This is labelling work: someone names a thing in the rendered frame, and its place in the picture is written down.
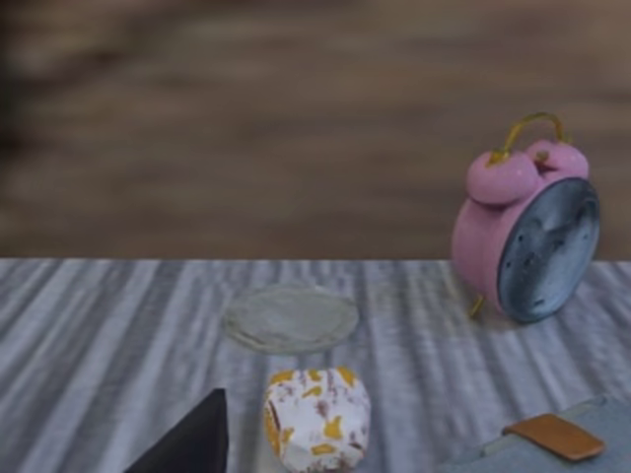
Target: gray bag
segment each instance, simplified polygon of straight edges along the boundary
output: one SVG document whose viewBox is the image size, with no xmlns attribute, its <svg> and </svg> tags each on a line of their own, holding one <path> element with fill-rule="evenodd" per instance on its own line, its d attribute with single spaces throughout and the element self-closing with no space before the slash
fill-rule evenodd
<svg viewBox="0 0 631 473">
<path fill-rule="evenodd" d="M 568 461 L 532 441 L 508 434 L 439 467 L 438 473 L 629 473 L 631 405 L 602 396 L 558 415 L 604 442 L 604 451 Z"/>
</svg>

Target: table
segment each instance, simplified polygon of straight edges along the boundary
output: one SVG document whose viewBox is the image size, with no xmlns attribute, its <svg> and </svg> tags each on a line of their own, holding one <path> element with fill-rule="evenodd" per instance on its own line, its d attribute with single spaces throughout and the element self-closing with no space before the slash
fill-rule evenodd
<svg viewBox="0 0 631 473">
<path fill-rule="evenodd" d="M 311 283 L 354 299 L 358 330 L 323 354 L 267 357 L 220 330 L 235 295 Z M 215 387 L 228 390 L 230 473 L 280 473 L 264 384 L 347 365 L 374 403 L 359 473 L 432 472 L 518 419 L 631 395 L 631 263 L 595 263 L 556 317 L 518 326 L 445 261 L 0 262 L 0 470 L 122 471 Z"/>
</svg>

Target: pink alarm clock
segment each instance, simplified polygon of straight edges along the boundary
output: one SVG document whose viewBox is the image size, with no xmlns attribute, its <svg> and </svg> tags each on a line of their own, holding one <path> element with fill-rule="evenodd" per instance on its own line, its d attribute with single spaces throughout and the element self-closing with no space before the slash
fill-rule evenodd
<svg viewBox="0 0 631 473">
<path fill-rule="evenodd" d="M 551 120 L 556 140 L 512 150 L 523 127 Z M 586 157 L 569 144 L 560 120 L 529 115 L 503 149 L 484 153 L 466 175 L 468 197 L 452 240 L 456 271 L 521 323 L 555 313 L 573 295 L 598 242 L 599 205 Z"/>
</svg>

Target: gray clock face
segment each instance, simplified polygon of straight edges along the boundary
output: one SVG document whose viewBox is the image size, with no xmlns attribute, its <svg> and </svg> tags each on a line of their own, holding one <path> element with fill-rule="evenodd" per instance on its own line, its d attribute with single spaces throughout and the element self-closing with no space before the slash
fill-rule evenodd
<svg viewBox="0 0 631 473">
<path fill-rule="evenodd" d="M 586 180 L 563 179 L 543 190 L 511 230 L 500 258 L 504 312 L 530 323 L 561 308 L 594 257 L 599 221 L 598 198 Z"/>
</svg>

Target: brown leather strap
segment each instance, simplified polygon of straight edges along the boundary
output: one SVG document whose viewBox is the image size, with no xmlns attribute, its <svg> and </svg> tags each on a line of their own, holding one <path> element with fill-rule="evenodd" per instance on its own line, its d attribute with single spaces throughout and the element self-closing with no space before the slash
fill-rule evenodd
<svg viewBox="0 0 631 473">
<path fill-rule="evenodd" d="M 602 453 L 604 443 L 579 426 L 553 414 L 526 419 L 504 429 L 569 461 L 581 461 Z"/>
</svg>

